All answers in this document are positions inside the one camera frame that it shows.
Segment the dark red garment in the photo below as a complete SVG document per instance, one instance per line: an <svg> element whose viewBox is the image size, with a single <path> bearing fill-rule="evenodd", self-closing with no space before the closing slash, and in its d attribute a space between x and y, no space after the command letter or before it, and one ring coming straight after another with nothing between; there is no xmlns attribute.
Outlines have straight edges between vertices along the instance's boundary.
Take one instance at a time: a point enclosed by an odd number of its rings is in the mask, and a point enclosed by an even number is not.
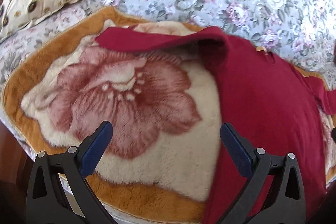
<svg viewBox="0 0 336 224"><path fill-rule="evenodd" d="M108 28L97 42L129 53L197 43L203 65L217 84L222 120L268 153L294 153L303 178L307 218L322 205L327 195L327 157L335 152L331 131L322 123L322 115L335 114L335 91L327 90L322 79L305 77L278 55L217 27L187 36Z"/></svg>

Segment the plush flower-print blanket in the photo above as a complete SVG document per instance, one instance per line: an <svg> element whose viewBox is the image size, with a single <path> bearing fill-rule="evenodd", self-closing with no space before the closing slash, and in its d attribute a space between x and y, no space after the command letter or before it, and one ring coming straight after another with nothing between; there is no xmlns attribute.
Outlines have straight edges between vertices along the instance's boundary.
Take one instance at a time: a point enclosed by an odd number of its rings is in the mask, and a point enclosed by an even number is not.
<svg viewBox="0 0 336 224"><path fill-rule="evenodd" d="M197 43L140 53L101 47L108 28L187 36L204 28L146 22L104 8L19 65L3 109L35 151L78 145L113 126L89 184L100 200L137 218L214 223L244 184L221 143L219 92Z"/></svg>

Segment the floral quilt bedspread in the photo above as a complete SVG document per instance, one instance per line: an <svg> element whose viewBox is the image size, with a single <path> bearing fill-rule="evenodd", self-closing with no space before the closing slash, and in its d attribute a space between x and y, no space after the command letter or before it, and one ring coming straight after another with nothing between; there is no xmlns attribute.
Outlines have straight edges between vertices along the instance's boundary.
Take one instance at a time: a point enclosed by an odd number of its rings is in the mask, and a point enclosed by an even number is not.
<svg viewBox="0 0 336 224"><path fill-rule="evenodd" d="M320 73L335 88L335 0L81 0L1 44L1 83L49 39L104 6L151 21L221 27Z"/></svg>

